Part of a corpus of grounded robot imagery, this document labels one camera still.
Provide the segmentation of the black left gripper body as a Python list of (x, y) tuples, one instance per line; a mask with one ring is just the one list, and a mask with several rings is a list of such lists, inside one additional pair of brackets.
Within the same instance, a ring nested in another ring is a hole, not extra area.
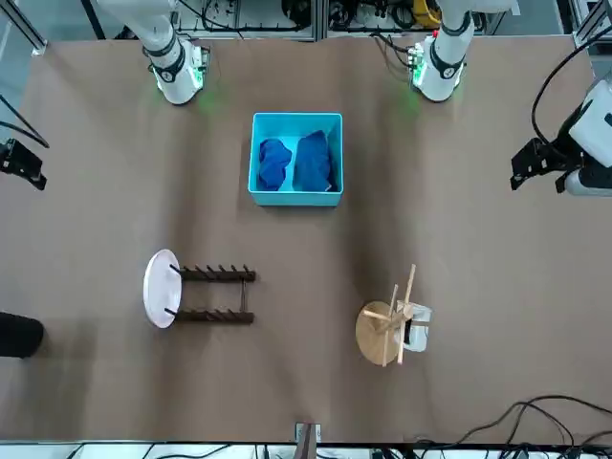
[(556, 173), (556, 191), (583, 191), (580, 172), (583, 167), (581, 148), (572, 140), (548, 142), (545, 172)]

